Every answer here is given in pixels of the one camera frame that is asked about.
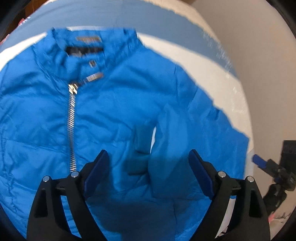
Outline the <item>black gloved right hand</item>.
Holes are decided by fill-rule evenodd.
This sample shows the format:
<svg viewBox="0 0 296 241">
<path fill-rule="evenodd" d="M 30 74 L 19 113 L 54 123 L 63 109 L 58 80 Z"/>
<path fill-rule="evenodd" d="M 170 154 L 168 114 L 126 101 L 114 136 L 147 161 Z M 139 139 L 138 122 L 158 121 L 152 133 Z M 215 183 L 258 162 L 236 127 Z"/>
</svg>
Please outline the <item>black gloved right hand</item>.
<svg viewBox="0 0 296 241">
<path fill-rule="evenodd" d="M 273 214 L 281 204 L 286 200 L 287 194 L 285 189 L 279 184 L 270 185 L 268 192 L 263 197 L 263 202 L 266 207 L 267 215 Z"/>
</svg>

